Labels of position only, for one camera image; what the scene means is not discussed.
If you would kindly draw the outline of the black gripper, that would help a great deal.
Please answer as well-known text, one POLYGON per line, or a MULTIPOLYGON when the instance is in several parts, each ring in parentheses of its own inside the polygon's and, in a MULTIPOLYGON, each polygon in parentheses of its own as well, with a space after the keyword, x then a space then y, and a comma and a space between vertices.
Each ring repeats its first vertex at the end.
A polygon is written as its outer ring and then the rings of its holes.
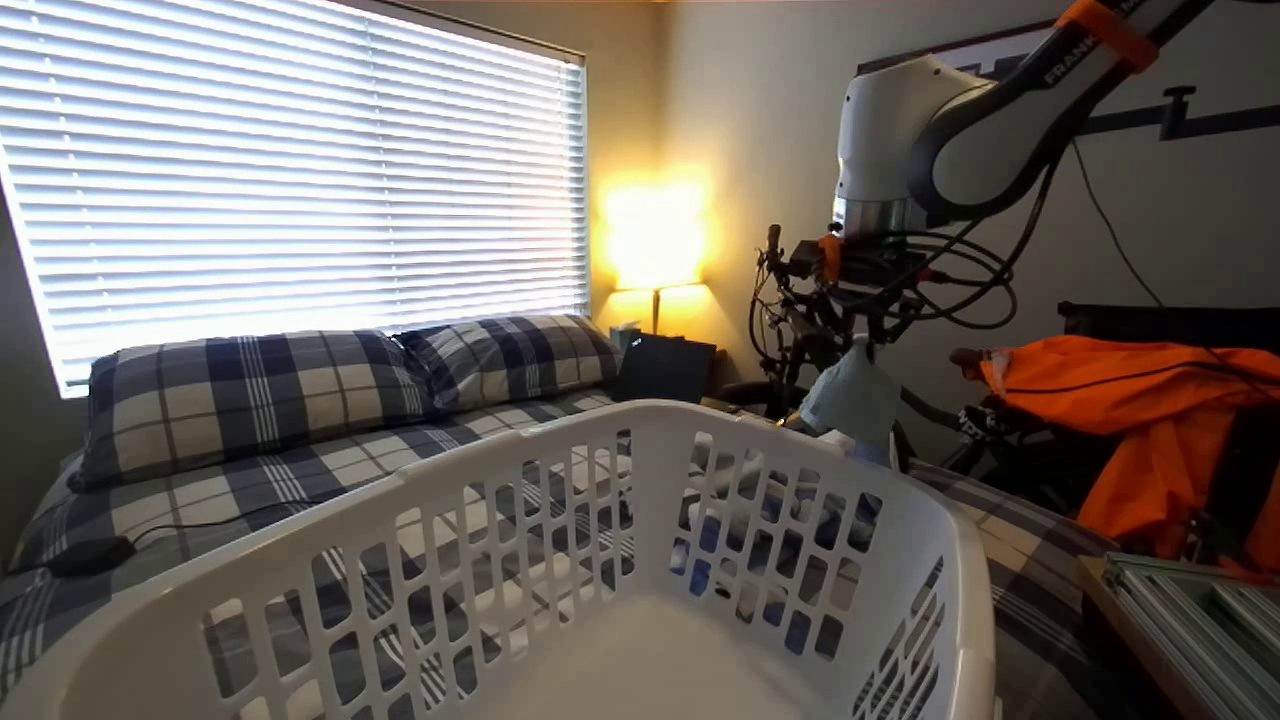
POLYGON ((801 384, 801 369, 828 369, 867 332, 894 345, 926 315, 922 285, 943 285, 937 261, 956 248, 947 232, 873 232, 844 239, 832 226, 816 239, 785 244, 785 228, 764 232, 756 255, 756 360, 780 389, 801 384))

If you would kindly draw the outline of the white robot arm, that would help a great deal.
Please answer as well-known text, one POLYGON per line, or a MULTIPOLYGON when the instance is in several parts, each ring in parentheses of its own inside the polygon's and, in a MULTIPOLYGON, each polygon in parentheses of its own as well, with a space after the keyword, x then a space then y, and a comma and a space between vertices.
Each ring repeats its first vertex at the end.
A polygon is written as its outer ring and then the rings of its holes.
POLYGON ((1058 171, 1077 129, 1214 0, 1073 0, 1010 72, 976 77, 937 55, 860 67, 837 124, 837 191, 825 239, 778 268, 816 285, 816 328, 801 342, 820 369, 850 352, 853 319, 873 337, 922 279, 912 236, 981 226, 1058 171))

